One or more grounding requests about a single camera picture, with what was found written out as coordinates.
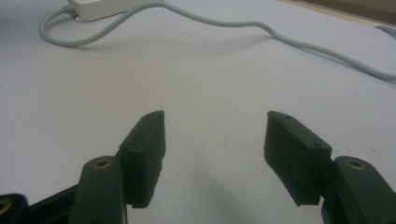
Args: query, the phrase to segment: table surface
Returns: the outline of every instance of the table surface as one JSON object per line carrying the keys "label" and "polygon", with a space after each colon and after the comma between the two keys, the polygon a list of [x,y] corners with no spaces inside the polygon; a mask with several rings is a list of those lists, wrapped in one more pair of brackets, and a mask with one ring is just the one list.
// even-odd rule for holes
{"label": "table surface", "polygon": [[[262,21],[282,35],[396,71],[380,30],[278,1],[169,3],[224,21]],[[333,147],[370,162],[396,189],[396,86],[274,40],[154,8],[78,49],[38,36],[66,2],[0,3],[0,194],[29,203],[77,184],[90,159],[114,155],[145,114],[165,111],[167,152],[149,208],[130,223],[322,223],[295,206],[265,163],[266,113],[294,116]],[[80,39],[115,17],[49,27]]]}

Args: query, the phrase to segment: gray cable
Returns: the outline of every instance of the gray cable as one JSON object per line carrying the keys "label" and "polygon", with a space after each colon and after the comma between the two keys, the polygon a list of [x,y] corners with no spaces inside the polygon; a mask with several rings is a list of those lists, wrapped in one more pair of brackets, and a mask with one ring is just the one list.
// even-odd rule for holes
{"label": "gray cable", "polygon": [[[122,14],[120,17],[118,17],[115,21],[110,23],[106,28],[104,28],[102,31],[98,32],[95,35],[89,36],[87,38],[81,39],[81,40],[75,40],[75,41],[67,41],[67,40],[62,40],[58,38],[52,37],[50,34],[46,32],[46,27],[47,24],[53,20],[55,17],[58,17],[61,14],[67,13],[67,14],[73,14],[75,13],[75,10],[70,7],[64,7],[64,9],[60,9],[57,11],[54,11],[50,13],[47,17],[45,17],[39,24],[39,33],[41,38],[44,41],[47,41],[49,43],[55,44],[55,45],[60,45],[64,47],[70,47],[70,48],[75,48],[75,47],[80,47],[84,45],[91,44],[92,42],[102,38],[103,36],[107,35],[111,31],[113,31],[115,28],[117,28],[120,24],[122,24],[124,21],[128,20],[130,17],[132,17],[134,14],[148,9],[148,8],[153,8],[153,7],[163,7],[166,8],[170,11],[175,12],[176,14],[189,18],[193,21],[198,21],[202,22],[205,24],[209,25],[214,25],[214,26],[220,26],[220,27],[228,27],[228,28],[240,28],[240,27],[258,27],[266,31],[268,34],[270,34],[274,39],[283,42],[288,45],[292,45],[295,48],[298,49],[307,49],[307,50],[312,50],[318,53],[326,54],[331,57],[334,57],[335,59],[347,63],[351,65],[352,67],[368,74],[373,77],[378,77],[380,79],[384,79],[387,81],[396,81],[396,75],[390,74],[390,73],[385,73],[379,70],[374,69],[373,67],[368,66],[367,64],[358,62],[350,57],[347,57],[346,55],[337,53],[333,50],[323,48],[321,46],[313,45],[313,44],[308,44],[302,41],[298,40],[293,40],[291,38],[288,38],[286,36],[280,35],[276,31],[274,31],[271,27],[268,25],[259,22],[259,21],[237,21],[237,22],[228,22],[228,21],[217,21],[217,20],[211,20],[208,18],[204,18],[198,15],[194,15],[186,10],[183,10],[179,7],[172,6],[168,3],[165,2],[158,2],[158,3],[149,3],[142,5],[141,7],[136,7],[133,8],[124,14]],[[391,35],[395,35],[396,31],[390,27],[387,26],[378,26],[378,29],[381,29]]]}

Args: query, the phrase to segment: cable strain relief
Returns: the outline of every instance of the cable strain relief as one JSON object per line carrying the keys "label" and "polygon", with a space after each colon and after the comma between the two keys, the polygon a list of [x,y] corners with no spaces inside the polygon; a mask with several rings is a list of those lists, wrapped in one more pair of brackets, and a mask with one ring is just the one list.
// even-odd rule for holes
{"label": "cable strain relief", "polygon": [[71,17],[75,18],[78,16],[76,9],[73,5],[67,5],[63,7],[64,13],[70,15]]}

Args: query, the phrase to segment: white power adapter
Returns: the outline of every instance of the white power adapter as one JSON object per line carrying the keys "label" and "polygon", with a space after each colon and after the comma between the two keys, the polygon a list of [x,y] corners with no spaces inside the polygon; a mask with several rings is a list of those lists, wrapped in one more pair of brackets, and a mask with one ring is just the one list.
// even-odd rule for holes
{"label": "white power adapter", "polygon": [[96,21],[104,17],[128,11],[147,3],[163,0],[68,0],[76,12],[77,21]]}

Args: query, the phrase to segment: wire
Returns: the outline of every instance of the wire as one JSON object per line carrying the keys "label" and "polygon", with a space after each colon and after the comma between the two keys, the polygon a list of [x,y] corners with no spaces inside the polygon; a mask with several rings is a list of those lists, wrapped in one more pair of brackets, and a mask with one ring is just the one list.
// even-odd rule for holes
{"label": "wire", "polygon": [[[298,49],[307,49],[307,50],[311,50],[314,52],[318,52],[318,53],[322,53],[322,54],[326,54],[329,55],[343,63],[347,63],[349,65],[351,65],[353,68],[358,69],[360,71],[362,71],[363,73],[366,73],[370,76],[373,77],[378,77],[380,79],[384,79],[386,81],[396,81],[396,75],[390,74],[390,73],[386,73],[386,72],[382,72],[379,71],[377,69],[374,69],[373,67],[365,64],[365,63],[361,63],[359,61],[356,61],[344,54],[335,52],[331,49],[326,49],[323,48],[321,46],[317,46],[317,45],[313,45],[313,44],[309,44],[309,43],[305,43],[302,41],[298,41],[298,40],[294,40],[291,39],[289,37],[283,36],[279,33],[277,33],[276,31],[274,31],[271,27],[269,27],[268,25],[259,22],[259,21],[236,21],[236,22],[229,22],[229,21],[217,21],[217,20],[211,20],[205,17],[201,17],[195,14],[192,14],[186,10],[183,10],[179,7],[175,7],[172,6],[168,3],[165,2],[157,2],[157,3],[149,3],[149,4],[145,4],[142,5],[140,7],[136,7],[133,8],[127,12],[125,12],[124,14],[122,14],[120,17],[118,17],[115,21],[113,21],[112,23],[110,23],[106,28],[104,28],[102,31],[98,32],[95,35],[89,36],[87,38],[81,39],[81,40],[75,40],[75,41],[69,41],[69,40],[62,40],[62,39],[58,39],[55,37],[52,37],[50,34],[47,33],[46,31],[46,27],[48,25],[48,23],[53,20],[55,17],[58,17],[59,15],[62,15],[64,13],[66,14],[75,14],[76,11],[72,8],[72,5],[69,5],[67,7],[64,7],[63,9],[54,11],[52,13],[50,13],[48,16],[46,16],[39,24],[39,33],[40,33],[40,37],[46,41],[49,42],[51,44],[54,45],[59,45],[59,46],[64,46],[64,47],[69,47],[69,48],[75,48],[75,47],[80,47],[80,46],[84,46],[84,45],[88,45],[91,44],[92,42],[104,37],[105,35],[109,34],[111,31],[113,31],[115,28],[117,28],[120,24],[122,24],[124,21],[128,20],[130,17],[132,17],[134,14],[143,11],[145,9],[149,9],[149,8],[153,8],[153,7],[163,7],[166,8],[170,11],[175,12],[176,14],[186,17],[188,19],[191,19],[193,21],[198,21],[201,23],[205,23],[205,24],[209,24],[209,25],[213,25],[213,26],[219,26],[219,27],[227,27],[227,28],[240,28],[240,27],[258,27],[263,29],[264,31],[266,31],[269,35],[271,35],[274,39],[283,42],[285,44],[288,45],[292,45],[295,48]],[[387,27],[387,26],[377,26],[376,28],[381,29],[387,33],[389,33],[390,35],[396,36],[396,30],[391,28],[391,27]]]}

